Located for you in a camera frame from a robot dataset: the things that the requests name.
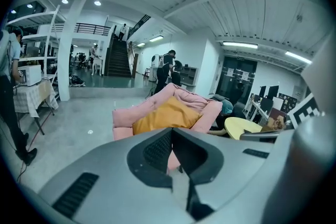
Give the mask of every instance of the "staircase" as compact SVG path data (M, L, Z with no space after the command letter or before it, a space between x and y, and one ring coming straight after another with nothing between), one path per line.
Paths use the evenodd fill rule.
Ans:
M131 77L127 45L125 41L113 41L112 49L110 50L107 75L112 77Z

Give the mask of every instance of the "white shelving unit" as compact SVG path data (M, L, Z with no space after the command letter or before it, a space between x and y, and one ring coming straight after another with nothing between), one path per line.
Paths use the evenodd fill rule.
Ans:
M34 35L24 36L22 38L23 43L29 42L45 42L45 51L44 56L42 57L29 57L29 58L21 58L19 61L36 61L36 60L43 60L44 61L44 70L43 70L43 78L49 78L51 83L53 83L54 79L57 76L57 71L55 74L47 74L47 60L48 59L57 59L57 57L50 57L48 56L48 46L49 42L53 41L59 43L59 38L57 37L56 27L55 24L60 24L65 22L65 18L59 12L59 5L57 6L54 12L44 12L44 13L37 13L27 15L21 18L17 18L8 22L7 26L14 26L14 27L36 27L41 25L50 25L48 31L46 33L38 33Z

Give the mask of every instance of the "ceiling light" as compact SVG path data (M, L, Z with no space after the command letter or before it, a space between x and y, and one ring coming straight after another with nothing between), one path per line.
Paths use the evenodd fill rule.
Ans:
M296 55L296 54L292 54L292 53L289 52L289 51L286 52L286 55L292 56L292 57L294 57L294 58L296 58L296 59L299 59L299 60L301 60L301 61L303 61L303 62L306 62L306 63L311 63L310 60L308 60L308 59L306 59L306 58L304 58L304 57L298 56L298 55Z
M162 38L163 38L163 36L158 36L158 37L154 37L154 38L150 39L149 41L154 42L154 41L160 40Z
M236 47L245 47L251 49L258 49L258 45L256 44L249 44L249 43L237 43L237 42L223 42L225 46L236 46Z

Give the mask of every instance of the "yellow tabletop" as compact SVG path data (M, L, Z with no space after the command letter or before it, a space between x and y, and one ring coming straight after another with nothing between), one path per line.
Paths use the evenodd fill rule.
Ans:
M261 126L248 120L241 118L231 117L225 120L225 129L229 136L235 140L239 140L240 135L244 133L244 130L251 133L258 133L261 131Z

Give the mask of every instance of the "black pants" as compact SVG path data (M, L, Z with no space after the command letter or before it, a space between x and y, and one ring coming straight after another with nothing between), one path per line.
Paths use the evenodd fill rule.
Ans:
M119 40L122 40L123 37L124 37L124 33L120 32L119 33Z
M17 124L13 99L13 87L7 76L0 77L0 115L10 130L16 150L25 154L27 152L26 140Z
M157 78L158 78L158 84L156 86L154 94L158 93L159 91L161 91L164 88L164 86L166 84L166 80L168 78L168 76L163 73L162 68L157 69L156 75L157 75Z

